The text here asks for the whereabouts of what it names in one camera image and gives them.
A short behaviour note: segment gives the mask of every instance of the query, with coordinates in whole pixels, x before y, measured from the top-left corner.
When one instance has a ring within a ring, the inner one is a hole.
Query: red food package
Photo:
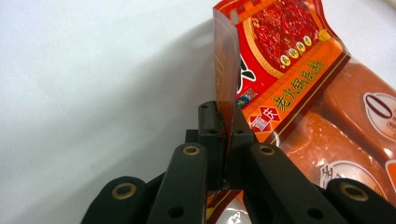
[[[280,146],[323,188],[349,177],[396,205],[395,91],[349,63],[321,1],[224,0],[214,17],[215,45],[228,36],[240,51],[239,73],[217,74],[217,90],[237,80],[235,103],[259,142]]]
[[[304,116],[280,148],[322,188],[334,178],[351,178],[396,204],[395,191],[380,163],[315,112]]]

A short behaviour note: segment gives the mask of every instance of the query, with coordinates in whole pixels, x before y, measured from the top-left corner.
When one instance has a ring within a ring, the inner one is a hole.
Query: printed label
[[[351,178],[365,184],[378,195],[387,199],[381,186],[370,172],[353,161],[334,161],[320,168],[320,186],[324,189],[335,178]]]
[[[387,173],[393,189],[396,191],[396,160],[387,161],[385,166],[387,167]]]
[[[367,92],[363,97],[367,118],[384,137],[396,141],[396,98],[382,92]]]

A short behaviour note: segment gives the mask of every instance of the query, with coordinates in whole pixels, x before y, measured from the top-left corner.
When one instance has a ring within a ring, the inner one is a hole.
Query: white surface
[[[162,173],[215,98],[206,1],[0,2],[0,223],[79,223],[122,175]],[[352,55],[396,88],[396,11],[323,0]]]

